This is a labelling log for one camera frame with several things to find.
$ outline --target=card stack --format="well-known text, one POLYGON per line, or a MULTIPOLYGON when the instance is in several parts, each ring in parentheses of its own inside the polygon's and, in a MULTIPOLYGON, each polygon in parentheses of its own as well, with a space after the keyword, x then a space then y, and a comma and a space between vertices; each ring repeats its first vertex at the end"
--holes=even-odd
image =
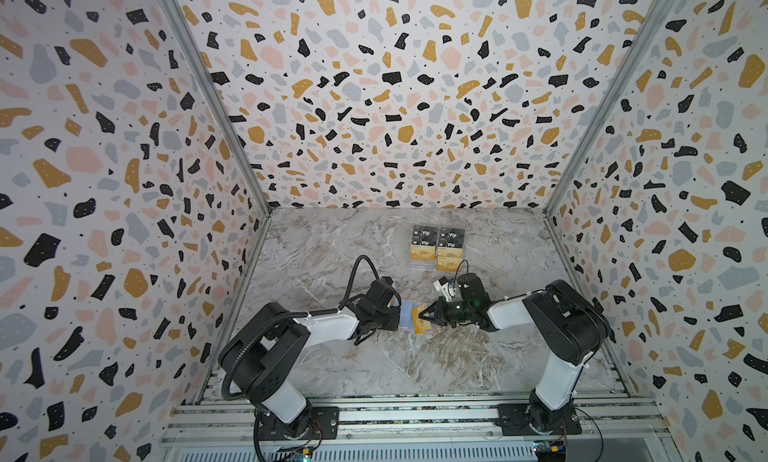
POLYGON ((411 234, 411 262, 417 268, 435 269, 439 230, 433 226, 414 226, 411 234))
POLYGON ((437 270, 440 272, 456 272, 456 268, 464 259, 463 228, 440 227, 437 242, 437 270))

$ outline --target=enclosure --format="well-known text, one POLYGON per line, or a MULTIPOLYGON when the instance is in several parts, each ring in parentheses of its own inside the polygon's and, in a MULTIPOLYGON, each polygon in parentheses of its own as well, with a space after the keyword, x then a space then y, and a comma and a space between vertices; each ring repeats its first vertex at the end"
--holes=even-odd
MULTIPOLYGON (((335 307, 361 254, 434 302, 456 274, 408 250, 435 226, 494 300, 563 279, 604 310, 575 403, 609 450, 764 459, 767 6, 0 0, 0 457, 251 446, 225 343, 335 307)), ((548 353, 532 324, 379 331, 289 380, 351 448, 505 442, 493 403, 548 353)))

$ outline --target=metal rail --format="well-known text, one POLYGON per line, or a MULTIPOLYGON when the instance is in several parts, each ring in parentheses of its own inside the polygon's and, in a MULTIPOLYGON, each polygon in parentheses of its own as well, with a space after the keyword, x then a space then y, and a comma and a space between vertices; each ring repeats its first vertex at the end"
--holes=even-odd
POLYGON ((581 169, 584 157, 591 150, 595 141, 600 137, 600 131, 602 130, 603 124, 605 124, 606 119, 616 107, 616 102, 618 102, 621 94, 631 82, 632 75, 638 68, 642 59, 645 58, 648 53, 648 50, 654 42, 656 33, 666 21, 667 15, 671 12, 672 6, 674 6, 676 1, 677 0, 654 0, 650 4, 650 8, 645 15, 645 21, 640 25, 637 36, 632 40, 632 46, 627 51, 627 56, 624 58, 624 62, 610 82, 605 96, 598 105, 598 110, 594 114, 594 118, 584 131, 581 141, 576 145, 576 150, 571 154, 568 164, 565 166, 565 170, 563 170, 563 173, 560 176, 560 181, 547 201, 547 205, 544 208, 547 216, 551 216, 555 212, 560 204, 561 198, 571 188, 571 182, 576 177, 578 170, 581 169))
MULTIPOLYGON (((495 406, 527 403, 528 394, 310 401, 316 406, 340 408, 339 435, 334 444, 373 443, 395 436, 403 443, 514 440, 503 438, 501 429, 494 424, 498 418, 495 406)), ((574 404, 600 424, 605 438, 669 437, 666 423, 652 398, 579 394, 574 404)), ((584 432, 573 437, 598 437, 590 433, 591 422, 579 414, 584 432)), ((250 403, 240 400, 235 404, 184 405, 175 409, 160 444, 166 448, 249 445, 253 443, 253 432, 254 408, 250 403)))
POLYGON ((253 254, 251 254, 250 260, 245 266, 245 269, 243 270, 243 282, 240 284, 240 286, 237 288, 236 294, 233 296, 233 303, 232 303, 232 309, 230 314, 226 317, 226 321, 224 323, 224 328, 219 333, 219 337, 216 339, 216 343, 213 346, 213 351, 211 354, 213 357, 211 358, 211 362, 208 364, 207 367, 207 374, 205 376, 205 382, 198 388, 194 396, 192 397, 192 400, 196 404, 199 404, 203 401, 205 397, 205 393, 208 390, 208 387, 210 386, 210 380, 211 375, 213 372, 218 371, 216 369, 216 366, 218 364, 218 358, 219 358, 219 352, 221 352, 221 349, 223 346, 226 345, 227 342, 232 339, 232 332, 235 329, 235 324, 237 323, 237 316, 240 314, 240 308, 243 307, 243 303, 245 302, 245 296, 248 293, 248 286, 250 285, 250 280, 254 276, 254 272, 256 271, 256 264, 259 261, 259 256, 261 255, 261 248, 264 246, 264 241, 266 240, 266 233, 270 228, 270 224, 272 223, 271 218, 267 218, 264 221, 264 224, 261 227, 261 232, 259 234, 259 238, 256 241, 256 246, 254 247, 253 254))
POLYGON ((210 74, 205 69, 205 64, 200 56, 200 50, 197 48, 197 44, 194 42, 192 33, 189 27, 184 22, 184 16, 181 14, 176 0, 157 0, 160 6, 160 10, 163 11, 171 33, 174 35, 181 53, 184 55, 184 59, 189 65, 192 76, 197 81, 197 85, 200 87, 200 91, 203 93, 203 97, 208 102, 208 108, 216 120, 216 124, 224 133, 224 140, 230 147, 230 153, 235 159, 238 169, 243 173, 243 178, 248 184, 248 190, 255 201, 256 207, 263 213, 262 217, 268 218, 270 216, 270 207, 266 203, 264 198, 264 192, 259 186, 259 181, 254 175, 254 170, 251 169, 248 157, 243 151, 243 147, 239 144, 239 138, 235 132, 235 128, 230 122, 230 117, 226 113, 224 104, 219 98, 218 92, 214 88, 214 83, 210 78, 210 74))

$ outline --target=black cable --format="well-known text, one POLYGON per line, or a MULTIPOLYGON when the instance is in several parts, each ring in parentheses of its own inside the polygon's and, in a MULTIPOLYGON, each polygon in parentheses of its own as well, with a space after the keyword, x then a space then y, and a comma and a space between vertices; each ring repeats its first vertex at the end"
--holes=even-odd
POLYGON ((561 438, 564 438, 564 437, 566 437, 566 433, 565 433, 565 422, 563 422, 563 423, 562 423, 561 427, 563 428, 563 433, 562 433, 562 435, 561 435, 560 437, 558 437, 558 438, 556 438, 556 439, 552 440, 552 442, 550 442, 550 443, 549 443, 550 447, 551 447, 551 446, 553 446, 553 445, 554 445, 554 443, 555 443, 555 442, 557 442, 558 440, 560 440, 561 438))
POLYGON ((367 341, 367 340, 368 340, 370 337, 372 337, 372 336, 373 336, 375 333, 376 333, 376 329, 373 329, 373 330, 371 330, 371 333, 370 333, 370 334, 366 335, 366 336, 365 336, 365 337, 363 337, 363 338, 360 338, 360 336, 358 336, 358 338, 357 338, 357 339, 355 339, 355 346, 358 346, 358 345, 360 345, 361 343, 363 343, 363 342, 367 341))
POLYGON ((588 364, 588 363, 589 363, 589 361, 590 361, 590 360, 592 360, 592 357, 594 357, 594 355, 595 355, 597 352, 598 352, 598 350, 597 350, 597 349, 596 349, 594 352, 592 352, 592 355, 590 355, 590 356, 587 358, 587 360, 586 360, 586 361, 584 361, 584 365, 588 364))
MULTIPOLYGON (((556 294, 555 292, 552 292, 552 291, 551 291, 551 290, 549 290, 549 289, 546 289, 546 288, 545 288, 544 290, 545 290, 545 291, 547 291, 547 292, 549 292, 549 293, 551 293, 552 295, 558 295, 558 294, 556 294)), ((592 315, 590 314, 590 311, 593 311, 593 310, 594 310, 594 308, 592 308, 591 306, 589 306, 589 307, 588 307, 588 310, 583 310, 583 309, 582 309, 581 311, 582 311, 583 313, 585 313, 585 314, 587 315, 587 317, 589 317, 589 320, 592 322, 592 325, 594 325, 594 328, 595 328, 595 329, 598 331, 598 333, 600 333, 600 327, 602 326, 602 324, 598 324, 598 323, 597 323, 597 322, 596 322, 596 321, 595 321, 595 320, 592 318, 592 315)), ((595 352, 593 352, 593 353, 592 353, 592 355, 590 356, 590 358, 589 358, 589 359, 591 359, 592 357, 594 357, 594 354, 595 354, 596 352, 597 352, 597 350, 595 350, 595 352)))
POLYGON ((315 310, 315 311, 306 311, 306 312, 285 312, 280 315, 276 315, 275 317, 272 317, 269 321, 264 323, 261 327, 259 327, 259 330, 257 330, 254 334, 254 336, 248 341, 245 342, 243 347, 240 348, 240 350, 237 352, 237 355, 235 355, 235 359, 230 363, 229 367, 226 368, 226 373, 224 375, 224 381, 221 383, 221 397, 225 400, 235 400, 238 398, 245 397, 244 392, 237 392, 235 394, 232 394, 230 392, 230 386, 232 384, 232 378, 234 377, 234 373, 237 370, 237 368, 240 366, 240 362, 243 361, 245 358, 245 354, 248 353, 254 346, 261 340, 261 338, 269 332, 272 327, 275 325, 278 325, 279 323, 290 320, 292 318, 304 318, 309 317, 310 315, 328 315, 328 314, 335 314, 338 313, 338 310, 335 308, 326 308, 321 310, 315 310))
POLYGON ((465 258, 464 260, 462 260, 461 262, 458 263, 458 266, 456 266, 456 274, 453 275, 453 295, 451 295, 451 297, 455 297, 456 296, 456 277, 458 277, 458 270, 462 267, 462 264, 464 262, 467 263, 467 272, 466 273, 469 274, 469 260, 467 260, 465 258))
POLYGON ((264 454, 261 453, 261 446, 259 445, 259 424, 261 424, 261 410, 256 410, 256 420, 254 421, 254 449, 256 451, 256 458, 259 462, 266 462, 264 454))
POLYGON ((310 425, 308 428, 310 429, 310 438, 308 438, 308 439, 306 440, 306 442, 304 442, 302 445, 297 445, 297 446, 294 446, 294 447, 284 447, 284 448, 279 448, 277 451, 278 451, 278 452, 283 452, 283 453, 284 453, 284 452, 296 452, 296 453, 298 453, 298 452, 300 452, 300 451, 301 451, 303 448, 305 448, 306 446, 310 445, 310 442, 312 442, 312 439, 314 438, 314 435, 315 435, 315 431, 314 431, 314 429, 312 429, 312 426, 311 426, 311 425, 310 425))
POLYGON ((312 452, 320 448, 320 444, 322 444, 322 427, 320 426, 320 422, 317 420, 312 420, 315 424, 317 424, 317 432, 320 434, 320 439, 317 441, 317 445, 312 448, 312 452))
POLYGON ((373 277, 376 280, 379 280, 379 273, 376 271, 376 266, 373 265, 371 259, 368 256, 359 256, 357 260, 355 260, 355 265, 352 266, 350 281, 346 285, 346 292, 344 292, 344 298, 341 299, 341 302, 339 303, 339 308, 344 307, 344 305, 347 303, 347 300, 350 298, 350 293, 352 292, 352 284, 355 282, 355 275, 357 275, 357 266, 360 265, 361 260, 368 262, 368 265, 371 267, 371 271, 373 271, 373 277))
POLYGON ((605 440, 603 439, 603 433, 600 431, 600 427, 598 426, 597 422, 595 422, 594 419, 590 416, 590 414, 587 414, 586 412, 584 412, 583 410, 581 410, 578 407, 576 407, 574 409, 576 409, 579 412, 581 412, 582 414, 586 415, 587 418, 590 419, 592 424, 594 424, 595 428, 598 429, 598 434, 600 434, 600 454, 598 454, 598 458, 596 458, 594 460, 594 462, 598 462, 598 460, 600 460, 600 457, 603 457, 603 449, 605 448, 605 440))
POLYGON ((395 298, 397 299, 397 307, 400 307, 402 305, 402 299, 400 298, 400 292, 395 290, 395 288, 392 287, 391 285, 389 287, 392 289, 392 292, 395 293, 395 298))

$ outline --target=metal corner post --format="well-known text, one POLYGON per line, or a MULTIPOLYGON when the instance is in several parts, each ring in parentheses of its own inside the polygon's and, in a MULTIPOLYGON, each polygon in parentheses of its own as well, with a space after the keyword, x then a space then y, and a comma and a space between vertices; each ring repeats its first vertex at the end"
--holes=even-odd
POLYGON ((211 82, 210 75, 205 69, 203 59, 200 56, 200 51, 197 49, 197 45, 194 42, 189 27, 184 22, 184 16, 181 13, 181 9, 178 4, 176 4, 176 0, 157 1, 160 9, 163 11, 163 15, 165 15, 165 18, 168 21, 168 25, 173 32, 174 37, 176 38, 176 42, 181 48, 182 54, 184 54, 184 58, 189 64, 192 76, 196 79, 197 85, 203 93, 203 97, 205 97, 206 102, 208 102, 208 107, 214 115, 216 123, 224 133, 224 139, 230 147, 230 152, 235 158, 237 167, 243 173, 243 178, 248 184, 248 189, 256 202, 256 207, 258 207, 259 211, 264 214, 264 218, 268 218, 270 216, 270 206, 266 203, 264 192, 262 192, 261 187, 259 186, 259 181, 254 175, 254 170, 250 167, 248 157, 243 151, 243 147, 238 143, 238 140, 240 139, 235 133, 232 122, 230 122, 230 118, 226 114, 224 104, 221 102, 219 94, 216 92, 214 84, 211 82))
MULTIPOLYGON (((585 287, 583 284, 581 284, 581 279, 577 277, 576 271, 574 270, 573 266, 570 264, 570 261, 568 260, 568 253, 565 251, 565 246, 563 245, 563 241, 558 237, 557 231, 554 229, 554 225, 552 224, 552 220, 549 216, 544 216, 544 225, 547 227, 547 230, 549 231, 549 236, 552 238, 552 243, 554 244, 555 250, 558 251, 558 256, 560 257, 561 262, 563 263, 563 267, 565 268, 565 273, 568 274, 568 280, 571 283, 571 286, 574 287, 580 294, 584 296, 587 300, 589 300, 589 297, 587 297, 585 294, 589 294, 587 291, 587 287, 585 287)), ((610 361, 613 363, 614 368, 619 374, 619 380, 621 381, 621 385, 624 386, 624 392, 629 394, 631 397, 637 397, 638 394, 635 392, 634 388, 627 384, 627 381, 629 380, 629 373, 627 372, 627 369, 621 364, 616 361, 619 360, 619 358, 616 357, 616 353, 614 352, 613 346, 606 343, 603 344, 602 350, 606 353, 606 355, 609 357, 610 361)))
POLYGON ((182 15, 179 6, 176 4, 175 0, 156 1, 158 2, 160 9, 163 12, 163 15, 165 15, 165 18, 168 21, 168 26, 171 30, 171 33, 174 35, 182 54, 184 54, 184 58, 189 64, 192 77, 194 77, 197 81, 197 85, 200 87, 200 91, 203 93, 203 97, 208 103, 208 107, 213 114, 214 120, 224 134, 224 139, 229 145, 230 153, 235 159, 237 168, 242 172, 243 178, 245 179, 252 198, 255 201, 258 217, 261 218, 261 225, 256 230, 255 243, 253 244, 249 260, 246 263, 243 271, 242 283, 237 287, 235 291, 235 294, 232 298, 231 312, 224 322, 224 327, 222 328, 219 337, 216 339, 216 342, 213 346, 213 357, 210 358, 210 362, 207 364, 205 369, 205 380, 202 386, 197 391, 195 391, 193 397, 191 398, 196 404, 198 404, 203 398, 204 391, 207 386, 207 380, 210 377, 211 371, 213 371, 216 360, 218 359, 218 352, 221 347, 227 341, 229 341, 232 335, 232 331, 234 330, 237 315, 240 312, 240 307, 242 306, 245 299, 248 285, 250 284, 250 279, 254 274, 254 270, 256 269, 256 262, 258 261, 261 248, 264 245, 264 240, 266 239, 266 233, 270 226, 271 210, 270 206, 266 203, 264 193, 261 190, 259 181, 254 175, 253 169, 250 167, 248 158, 243 151, 243 147, 238 143, 240 139, 238 138, 235 129, 232 126, 232 122, 230 122, 229 116, 226 114, 224 104, 218 97, 218 93, 216 92, 216 89, 211 82, 210 75, 205 69, 205 65, 203 64, 203 60, 200 56, 200 51, 197 49, 197 45, 194 42, 194 38, 192 37, 192 33, 190 32, 189 27, 184 22, 184 16, 182 15))
POLYGON ((632 75, 650 50, 659 28, 664 25, 667 15, 672 11, 672 7, 677 1, 654 0, 651 2, 648 13, 645 16, 645 22, 640 25, 638 35, 632 41, 632 46, 629 48, 624 62, 610 82, 608 90, 594 114, 594 118, 589 123, 587 130, 584 131, 581 141, 576 145, 576 150, 571 154, 571 158, 568 160, 568 164, 560 177, 560 182, 552 191, 552 196, 550 196, 544 209, 547 217, 554 214, 561 199, 568 193, 568 188, 576 178, 579 169, 581 169, 584 158, 594 146, 595 141, 600 137, 600 130, 603 124, 605 124, 610 113, 616 107, 616 102, 618 102, 621 94, 631 82, 632 75))

